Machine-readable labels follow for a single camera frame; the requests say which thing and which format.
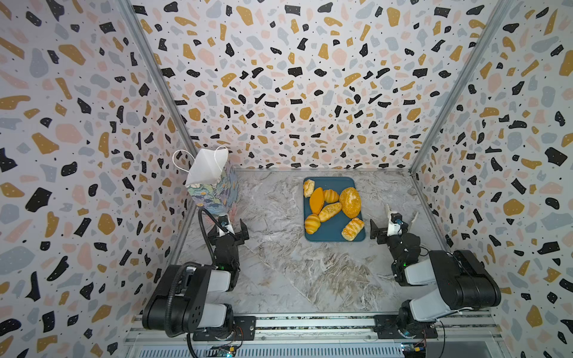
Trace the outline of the floral paper bag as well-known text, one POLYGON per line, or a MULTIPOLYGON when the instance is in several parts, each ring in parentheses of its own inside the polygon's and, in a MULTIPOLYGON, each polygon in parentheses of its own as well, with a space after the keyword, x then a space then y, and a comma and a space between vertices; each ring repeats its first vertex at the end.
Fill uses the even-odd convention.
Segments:
POLYGON ((234 218, 238 198, 238 179, 226 146, 200 149, 196 156, 180 149, 172 162, 187 173, 185 187, 198 209, 205 209, 216 218, 234 218))

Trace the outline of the striped croissant bun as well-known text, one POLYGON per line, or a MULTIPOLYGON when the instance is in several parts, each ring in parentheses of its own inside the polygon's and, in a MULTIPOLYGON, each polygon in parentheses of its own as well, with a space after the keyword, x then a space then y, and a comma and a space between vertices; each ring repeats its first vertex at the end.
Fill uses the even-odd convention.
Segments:
POLYGON ((304 229, 306 234, 313 235, 319 230, 322 222, 318 215, 310 214, 304 221, 304 229))

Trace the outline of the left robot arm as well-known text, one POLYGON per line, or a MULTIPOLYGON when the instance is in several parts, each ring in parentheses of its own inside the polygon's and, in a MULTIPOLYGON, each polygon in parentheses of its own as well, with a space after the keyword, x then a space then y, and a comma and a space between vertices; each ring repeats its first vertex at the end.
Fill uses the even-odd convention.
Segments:
POLYGON ((212 265, 187 262, 171 265, 161 277, 149 303, 143 309, 146 330, 162 331, 168 337, 191 334, 200 340, 229 340, 238 334, 230 304, 209 304, 210 293, 231 292, 240 276, 239 246, 249 239, 246 224, 235 233, 219 224, 206 233, 213 250, 212 265))

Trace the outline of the braided pastry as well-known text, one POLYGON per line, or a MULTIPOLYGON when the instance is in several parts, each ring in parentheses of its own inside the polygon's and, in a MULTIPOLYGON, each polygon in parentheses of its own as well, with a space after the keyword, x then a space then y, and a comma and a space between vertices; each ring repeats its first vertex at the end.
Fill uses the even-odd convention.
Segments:
POLYGON ((349 242, 354 241, 363 228, 364 228, 364 222, 361 219, 358 219, 358 217, 353 218, 343 228, 342 236, 345 240, 349 242))

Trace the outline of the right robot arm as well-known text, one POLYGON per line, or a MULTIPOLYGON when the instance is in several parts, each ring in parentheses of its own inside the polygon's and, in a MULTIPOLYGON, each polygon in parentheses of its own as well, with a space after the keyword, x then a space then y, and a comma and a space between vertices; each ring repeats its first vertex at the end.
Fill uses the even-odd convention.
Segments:
POLYGON ((501 289, 471 251, 424 249, 401 213, 388 210, 387 218, 384 228, 370 222, 370 238, 388 247, 395 282, 402 287, 435 288, 404 301, 394 315, 376 315, 374 332, 379 339, 434 339, 441 318, 501 303, 501 289))

